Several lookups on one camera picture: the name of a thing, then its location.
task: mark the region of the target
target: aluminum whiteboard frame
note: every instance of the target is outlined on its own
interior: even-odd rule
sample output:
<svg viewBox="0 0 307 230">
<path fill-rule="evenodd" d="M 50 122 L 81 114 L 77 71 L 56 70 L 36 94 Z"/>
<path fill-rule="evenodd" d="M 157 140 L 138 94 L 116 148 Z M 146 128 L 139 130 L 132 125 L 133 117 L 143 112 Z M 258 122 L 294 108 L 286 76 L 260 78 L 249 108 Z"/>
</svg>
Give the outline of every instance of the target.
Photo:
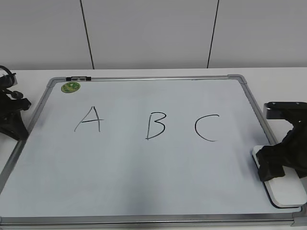
<svg viewBox="0 0 307 230">
<path fill-rule="evenodd" d="M 71 81 L 86 81 L 86 77 L 70 77 Z M 237 80 L 253 108 L 270 144 L 277 143 L 267 121 L 262 116 L 255 98 L 242 75 L 190 76 L 190 77 L 137 77 L 137 78 L 91 78 L 91 81 L 140 81 L 140 80 Z M 40 99 L 28 131 L 31 133 L 56 83 L 67 82 L 66 77 L 52 78 Z M 26 144 L 19 141 L 0 174 L 0 193 L 8 180 Z M 87 216 L 87 217 L 0 217 L 0 228 L 127 228 L 127 227 L 179 227 L 179 226 L 247 226 L 247 225 L 307 225 L 306 205 L 300 212 L 268 214 L 204 214 L 204 215 L 153 215 L 153 216 Z"/>
</svg>

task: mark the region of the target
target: table surface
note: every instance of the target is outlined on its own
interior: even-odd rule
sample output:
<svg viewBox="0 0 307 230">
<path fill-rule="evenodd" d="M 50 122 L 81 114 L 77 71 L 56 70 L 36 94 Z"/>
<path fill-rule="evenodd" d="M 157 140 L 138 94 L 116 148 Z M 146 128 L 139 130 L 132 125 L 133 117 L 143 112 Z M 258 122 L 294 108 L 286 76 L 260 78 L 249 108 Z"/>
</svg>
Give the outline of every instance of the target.
<svg viewBox="0 0 307 230">
<path fill-rule="evenodd" d="M 46 89 L 49 79 L 53 77 L 163 77 L 241 74 L 247 80 L 248 86 L 260 108 L 269 101 L 307 101 L 307 91 L 305 88 L 307 68 L 17 70 L 13 72 L 16 72 L 18 84 L 10 89 L 21 91 L 32 103 L 28 111 L 22 111 L 26 126 L 29 124 L 33 111 Z M 292 126 L 284 120 L 269 120 L 269 124 L 278 141 L 281 141 L 286 132 L 292 129 Z M 16 141 L 0 135 L 0 143 L 0 169 L 2 170 Z M 290 229 L 290 227 L 214 227 L 212 229 L 285 230 Z M 294 229 L 302 230 L 306 229 L 306 227 L 295 227 Z"/>
</svg>

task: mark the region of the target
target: round magnet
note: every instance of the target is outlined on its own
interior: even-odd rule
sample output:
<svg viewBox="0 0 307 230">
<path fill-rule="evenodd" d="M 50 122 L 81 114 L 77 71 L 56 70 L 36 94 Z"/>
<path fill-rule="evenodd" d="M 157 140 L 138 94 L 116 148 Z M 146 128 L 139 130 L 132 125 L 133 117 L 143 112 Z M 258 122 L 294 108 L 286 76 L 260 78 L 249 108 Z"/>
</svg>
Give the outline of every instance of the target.
<svg viewBox="0 0 307 230">
<path fill-rule="evenodd" d="M 71 92 L 76 92 L 79 90 L 81 85 L 77 82 L 68 82 L 62 85 L 61 91 L 64 93 L 71 93 Z"/>
</svg>

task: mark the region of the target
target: whiteboard surface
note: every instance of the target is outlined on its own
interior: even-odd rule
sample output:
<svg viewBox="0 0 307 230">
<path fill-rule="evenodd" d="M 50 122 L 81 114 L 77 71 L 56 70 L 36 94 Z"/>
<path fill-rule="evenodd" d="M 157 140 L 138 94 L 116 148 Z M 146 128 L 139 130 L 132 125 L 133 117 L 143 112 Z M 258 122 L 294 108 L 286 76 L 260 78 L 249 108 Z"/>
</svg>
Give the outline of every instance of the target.
<svg viewBox="0 0 307 230">
<path fill-rule="evenodd" d="M 57 83 L 1 195 L 0 216 L 282 213 L 251 157 L 268 140 L 236 80 Z M 95 106 L 100 121 L 81 123 Z M 152 112 L 167 117 L 146 140 Z M 200 117 L 218 114 L 201 119 Z M 154 114 L 153 120 L 161 118 Z M 85 120 L 96 119 L 92 110 Z M 152 120 L 150 135 L 161 131 Z"/>
</svg>

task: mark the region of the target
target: black marker writing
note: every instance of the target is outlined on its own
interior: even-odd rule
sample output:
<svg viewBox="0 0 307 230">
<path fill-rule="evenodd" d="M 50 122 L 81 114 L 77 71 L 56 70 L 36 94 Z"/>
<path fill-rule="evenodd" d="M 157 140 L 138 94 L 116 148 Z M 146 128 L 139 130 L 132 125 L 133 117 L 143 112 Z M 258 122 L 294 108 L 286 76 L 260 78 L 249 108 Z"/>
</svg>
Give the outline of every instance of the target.
<svg viewBox="0 0 307 230">
<path fill-rule="evenodd" d="M 97 119 L 95 120 L 88 120 L 88 121 L 84 121 L 84 119 L 90 114 L 91 110 L 94 109 L 95 111 L 95 115 L 97 117 Z M 81 123 L 86 123 L 86 122 L 92 122 L 92 121 L 98 121 L 98 131 L 100 132 L 100 121 L 103 121 L 103 119 L 99 119 L 99 116 L 98 116 L 98 113 L 97 113 L 97 110 L 95 108 L 95 106 L 92 106 L 90 111 L 88 111 L 88 113 L 84 116 L 84 118 L 82 118 L 82 120 L 78 123 L 78 125 L 76 126 L 74 132 L 77 130 L 78 126 L 81 124 Z"/>
<path fill-rule="evenodd" d="M 154 121 L 155 123 L 161 124 L 161 125 L 163 126 L 163 130 L 162 130 L 160 133 L 158 133 L 158 134 L 156 134 L 156 135 L 154 135 L 154 136 L 152 136 L 152 137 L 149 137 L 150 121 L 151 121 L 151 119 L 152 119 L 152 115 L 153 115 L 153 114 L 163 114 L 163 117 L 161 117 L 161 118 L 159 118 L 159 119 L 157 119 L 157 120 Z M 148 121 L 147 137 L 146 137 L 147 140 L 149 140 L 149 139 L 151 139 L 151 138 L 155 138 L 155 137 L 159 136 L 160 134 L 162 134 L 162 133 L 165 131 L 165 125 L 164 125 L 163 123 L 159 122 L 159 121 L 161 121 L 161 120 L 164 119 L 164 118 L 166 118 L 166 114 L 165 114 L 165 113 L 162 113 L 162 112 L 153 112 L 153 113 L 150 114 L 150 116 L 149 116 L 149 121 Z"/>
<path fill-rule="evenodd" d="M 195 128 L 195 132 L 197 133 L 197 135 L 200 136 L 202 139 L 205 139 L 205 140 L 211 141 L 211 142 L 215 142 L 216 140 L 209 140 L 209 139 L 204 138 L 204 137 L 203 137 L 202 135 L 200 135 L 199 132 L 197 131 L 197 123 L 198 123 L 201 119 L 203 119 L 203 118 L 205 118 L 205 117 L 209 117 L 209 116 L 219 116 L 219 115 L 218 115 L 218 114 L 211 114 L 211 115 L 206 115 L 206 116 L 202 116 L 201 118 L 198 118 L 198 119 L 196 120 L 196 122 L 195 122 L 194 128 Z"/>
</svg>

